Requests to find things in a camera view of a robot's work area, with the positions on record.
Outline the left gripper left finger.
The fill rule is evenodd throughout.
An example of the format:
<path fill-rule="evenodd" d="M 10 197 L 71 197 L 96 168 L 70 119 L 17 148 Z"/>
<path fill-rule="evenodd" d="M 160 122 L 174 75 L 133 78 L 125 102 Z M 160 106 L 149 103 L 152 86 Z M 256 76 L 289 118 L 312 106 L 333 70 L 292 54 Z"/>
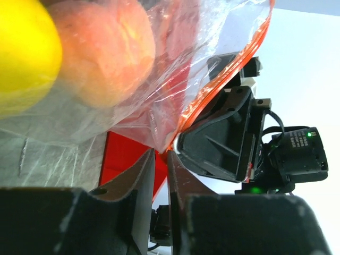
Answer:
<path fill-rule="evenodd" d="M 1 254 L 146 254 L 155 151 L 92 190 L 1 188 Z"/>

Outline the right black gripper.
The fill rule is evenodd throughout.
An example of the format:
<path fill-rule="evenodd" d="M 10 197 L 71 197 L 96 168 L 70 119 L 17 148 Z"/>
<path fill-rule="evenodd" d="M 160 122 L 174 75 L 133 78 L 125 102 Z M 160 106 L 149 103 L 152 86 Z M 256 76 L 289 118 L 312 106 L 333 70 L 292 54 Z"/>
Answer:
<path fill-rule="evenodd" d="M 248 124 L 255 146 L 247 179 L 252 154 Z M 285 184 L 274 151 L 284 134 L 284 124 L 271 110 L 271 100 L 255 99 L 252 105 L 251 88 L 239 86 L 222 90 L 208 103 L 193 125 L 177 136 L 175 152 L 198 175 L 235 183 L 247 179 L 247 193 L 280 194 Z"/>

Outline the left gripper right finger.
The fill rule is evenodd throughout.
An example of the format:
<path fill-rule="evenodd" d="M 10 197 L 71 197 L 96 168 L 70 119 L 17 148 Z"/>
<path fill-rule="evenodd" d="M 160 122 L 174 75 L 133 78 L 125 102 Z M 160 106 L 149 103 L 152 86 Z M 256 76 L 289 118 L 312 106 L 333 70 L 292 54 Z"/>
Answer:
<path fill-rule="evenodd" d="M 331 254 L 300 197 L 217 194 L 167 155 L 173 254 Z"/>

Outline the peach fruit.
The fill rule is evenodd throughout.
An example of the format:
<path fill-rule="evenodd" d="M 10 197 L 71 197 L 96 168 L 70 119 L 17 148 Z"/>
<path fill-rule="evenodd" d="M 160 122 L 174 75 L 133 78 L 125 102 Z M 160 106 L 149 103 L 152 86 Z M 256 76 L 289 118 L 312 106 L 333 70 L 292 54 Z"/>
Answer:
<path fill-rule="evenodd" d="M 63 48 L 59 77 L 85 104 L 113 107 L 151 74 L 154 34 L 138 1 L 62 1 L 48 11 Z"/>

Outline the clear zip top bag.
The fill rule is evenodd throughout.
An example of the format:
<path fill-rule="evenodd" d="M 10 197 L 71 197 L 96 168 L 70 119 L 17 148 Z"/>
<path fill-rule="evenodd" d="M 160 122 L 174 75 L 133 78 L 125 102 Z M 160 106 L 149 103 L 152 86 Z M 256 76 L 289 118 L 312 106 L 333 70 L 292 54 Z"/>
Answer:
<path fill-rule="evenodd" d="M 1 130 L 160 152 L 261 45 L 274 1 L 1 1 Z"/>

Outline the yellow pear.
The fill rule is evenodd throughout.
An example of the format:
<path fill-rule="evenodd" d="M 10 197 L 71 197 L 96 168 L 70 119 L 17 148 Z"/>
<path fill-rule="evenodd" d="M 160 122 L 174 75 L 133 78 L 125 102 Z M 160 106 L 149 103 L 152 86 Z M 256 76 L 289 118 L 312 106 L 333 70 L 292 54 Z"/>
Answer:
<path fill-rule="evenodd" d="M 1 117 L 19 114 L 52 88 L 62 62 L 53 19 L 40 1 L 1 1 Z"/>

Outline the red wrinkled fruit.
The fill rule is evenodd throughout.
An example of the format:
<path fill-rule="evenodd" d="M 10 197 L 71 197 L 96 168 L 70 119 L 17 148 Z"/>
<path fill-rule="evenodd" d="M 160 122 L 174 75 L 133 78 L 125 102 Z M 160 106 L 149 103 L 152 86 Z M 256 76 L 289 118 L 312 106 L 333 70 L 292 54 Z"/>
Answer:
<path fill-rule="evenodd" d="M 148 1 L 145 7 L 156 43 L 150 84 L 155 89 L 168 89 L 189 76 L 196 47 L 200 1 Z"/>

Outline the red plastic bin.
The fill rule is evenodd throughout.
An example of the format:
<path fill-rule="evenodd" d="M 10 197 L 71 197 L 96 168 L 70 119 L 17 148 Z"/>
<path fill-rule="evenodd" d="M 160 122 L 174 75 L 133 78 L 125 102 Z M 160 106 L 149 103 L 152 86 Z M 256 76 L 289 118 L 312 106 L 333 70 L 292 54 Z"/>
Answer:
<path fill-rule="evenodd" d="M 116 178 L 131 167 L 149 148 L 143 144 L 109 131 L 101 165 L 99 185 Z M 153 200 L 160 192 L 167 178 L 167 166 L 161 154 L 156 152 L 156 171 Z"/>

